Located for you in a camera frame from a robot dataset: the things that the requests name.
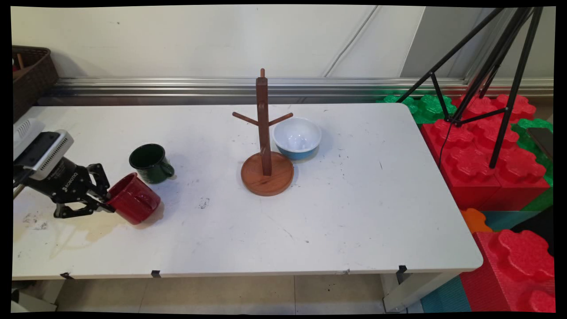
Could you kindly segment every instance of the mug handle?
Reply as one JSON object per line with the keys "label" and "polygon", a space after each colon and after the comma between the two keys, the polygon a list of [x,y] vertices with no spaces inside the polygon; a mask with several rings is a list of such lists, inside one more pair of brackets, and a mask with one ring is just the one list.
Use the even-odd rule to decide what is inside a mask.
{"label": "mug handle", "polygon": [[150,207],[152,211],[158,206],[158,203],[153,198],[147,196],[146,194],[138,194],[134,196],[134,198],[136,198],[138,202]]}
{"label": "mug handle", "polygon": [[160,166],[162,168],[162,171],[167,175],[167,177],[172,177],[175,174],[175,169],[170,164],[166,162],[161,162]]}

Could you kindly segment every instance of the wooden base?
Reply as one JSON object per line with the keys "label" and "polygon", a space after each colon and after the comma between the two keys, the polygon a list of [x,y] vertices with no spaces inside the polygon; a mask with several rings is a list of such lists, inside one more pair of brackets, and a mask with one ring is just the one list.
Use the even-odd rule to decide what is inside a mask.
{"label": "wooden base", "polygon": [[240,176],[248,190],[260,196],[274,196],[288,188],[293,179],[293,164],[282,154],[272,152],[272,176],[262,174],[262,156],[256,153],[242,164]]}

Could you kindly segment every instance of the robotiq logo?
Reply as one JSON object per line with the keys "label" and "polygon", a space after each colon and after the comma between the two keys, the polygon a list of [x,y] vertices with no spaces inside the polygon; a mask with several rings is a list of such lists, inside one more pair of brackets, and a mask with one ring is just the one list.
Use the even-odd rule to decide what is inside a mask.
{"label": "robotiq logo", "polygon": [[67,184],[65,184],[65,186],[63,186],[62,189],[63,189],[65,192],[67,192],[67,187],[69,187],[69,185],[71,185],[71,183],[75,180],[75,177],[77,177],[77,175],[79,175],[79,174],[77,174],[77,173],[73,174],[73,176],[71,176],[71,178],[69,179],[69,181],[67,182]]}

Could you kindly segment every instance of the red foam block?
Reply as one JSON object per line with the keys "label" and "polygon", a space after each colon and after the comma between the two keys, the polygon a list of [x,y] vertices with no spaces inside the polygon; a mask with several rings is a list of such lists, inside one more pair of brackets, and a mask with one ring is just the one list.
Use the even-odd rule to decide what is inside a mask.
{"label": "red foam block", "polygon": [[[435,162],[439,161],[439,153],[441,152],[441,146],[447,137],[447,131],[449,129],[450,123],[445,122],[443,119],[437,120],[433,124],[423,124],[421,126],[421,134],[424,137],[425,143],[428,145]],[[465,128],[462,127],[451,127],[451,132],[445,147],[444,152],[452,148],[468,148],[474,146],[474,135]]]}
{"label": "red foam block", "polygon": [[[460,107],[461,102],[463,101],[464,95],[461,95],[458,99],[453,99],[453,105]],[[471,117],[479,116],[482,114],[486,114],[488,112],[496,111],[498,108],[492,104],[492,101],[487,98],[483,97],[482,99],[479,98],[478,95],[473,96],[472,100],[467,105],[467,108],[463,112],[462,119],[470,119]]]}
{"label": "red foam block", "polygon": [[[492,104],[497,108],[506,107],[508,103],[508,95],[500,94],[496,99],[492,100]],[[510,116],[510,123],[517,123],[520,119],[533,120],[535,114],[535,106],[528,103],[525,96],[516,95],[514,101],[514,108]]]}
{"label": "red foam block", "polygon": [[545,167],[536,163],[533,153],[518,146],[500,151],[495,171],[501,187],[479,211],[520,211],[549,188],[543,179]]}
{"label": "red foam block", "polygon": [[459,209],[481,207],[500,189],[488,163],[489,157],[473,146],[443,150],[441,175]]}
{"label": "red foam block", "polygon": [[[475,135],[476,148],[486,154],[492,155],[501,124],[502,119],[494,117],[476,121],[476,125],[471,129],[472,133]],[[502,149],[515,147],[519,137],[520,136],[516,132],[511,130],[511,124],[508,124],[506,133],[504,134],[504,140],[502,142]]]}
{"label": "red foam block", "polygon": [[[421,126],[436,162],[448,127],[449,123],[443,120]],[[480,207],[500,188],[495,170],[488,167],[488,157],[475,148],[473,139],[474,135],[466,128],[453,126],[442,154],[441,174],[460,209]]]}
{"label": "red foam block", "polygon": [[555,270],[547,242],[524,230],[474,233],[483,265],[460,274],[472,311],[555,312]]}

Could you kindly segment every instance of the tiled floor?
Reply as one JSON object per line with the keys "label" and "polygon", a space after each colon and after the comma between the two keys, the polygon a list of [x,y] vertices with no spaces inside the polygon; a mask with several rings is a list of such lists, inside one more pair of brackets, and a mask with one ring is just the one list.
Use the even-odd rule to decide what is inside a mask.
{"label": "tiled floor", "polygon": [[384,313],[379,275],[67,280],[58,311]]}

